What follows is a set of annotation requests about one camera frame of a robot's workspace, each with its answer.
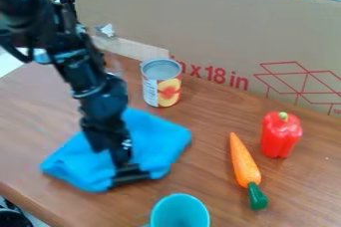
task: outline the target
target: blue cloth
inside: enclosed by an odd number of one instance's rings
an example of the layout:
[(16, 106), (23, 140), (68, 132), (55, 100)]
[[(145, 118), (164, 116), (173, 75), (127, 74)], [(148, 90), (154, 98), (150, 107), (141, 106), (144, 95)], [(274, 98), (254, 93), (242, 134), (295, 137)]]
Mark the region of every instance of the blue cloth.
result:
[[(150, 115), (127, 109), (123, 120), (133, 140), (133, 163), (149, 171), (151, 179), (165, 176), (190, 143), (186, 128)], [(41, 163), (43, 172), (88, 192), (103, 192), (113, 185), (115, 166), (107, 150), (94, 153), (80, 131)]]

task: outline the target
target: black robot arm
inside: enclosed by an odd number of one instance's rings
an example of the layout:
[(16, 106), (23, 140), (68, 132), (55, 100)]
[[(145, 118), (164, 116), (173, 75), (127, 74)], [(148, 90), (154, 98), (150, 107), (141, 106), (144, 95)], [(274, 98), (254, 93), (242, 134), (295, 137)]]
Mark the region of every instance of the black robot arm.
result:
[[(105, 71), (104, 56), (93, 45), (85, 28), (68, 6), (52, 0), (0, 0), (0, 44), (24, 63), (53, 65), (80, 102), (81, 128), (94, 152), (107, 149), (117, 168), (115, 184), (149, 178), (130, 164), (132, 140), (122, 120), (128, 104), (126, 83)], [(23, 55), (11, 39), (28, 46)], [(34, 56), (44, 48), (47, 55)]]

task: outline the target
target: plastic carrot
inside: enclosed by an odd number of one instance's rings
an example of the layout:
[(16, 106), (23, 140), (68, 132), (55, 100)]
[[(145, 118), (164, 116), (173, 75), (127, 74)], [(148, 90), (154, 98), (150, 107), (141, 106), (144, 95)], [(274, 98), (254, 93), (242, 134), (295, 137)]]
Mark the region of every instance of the plastic carrot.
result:
[(251, 209), (263, 209), (267, 206), (267, 198), (258, 188), (260, 171), (239, 137), (232, 132), (229, 138), (235, 177), (242, 187), (247, 188)]

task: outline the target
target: can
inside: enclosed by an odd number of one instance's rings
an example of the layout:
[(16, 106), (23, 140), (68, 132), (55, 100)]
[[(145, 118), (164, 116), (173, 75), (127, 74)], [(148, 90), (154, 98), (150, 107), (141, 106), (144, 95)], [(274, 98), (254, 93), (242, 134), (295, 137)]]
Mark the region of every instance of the can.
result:
[(180, 100), (181, 65), (157, 58), (141, 63), (144, 100), (156, 108), (171, 107)]

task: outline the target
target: mug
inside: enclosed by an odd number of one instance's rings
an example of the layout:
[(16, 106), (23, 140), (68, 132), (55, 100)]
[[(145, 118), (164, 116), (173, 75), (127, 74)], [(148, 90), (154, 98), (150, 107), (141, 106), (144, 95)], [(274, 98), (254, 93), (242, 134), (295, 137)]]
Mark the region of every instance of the mug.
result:
[(197, 198), (175, 193), (160, 200), (145, 227), (209, 227), (207, 208)]

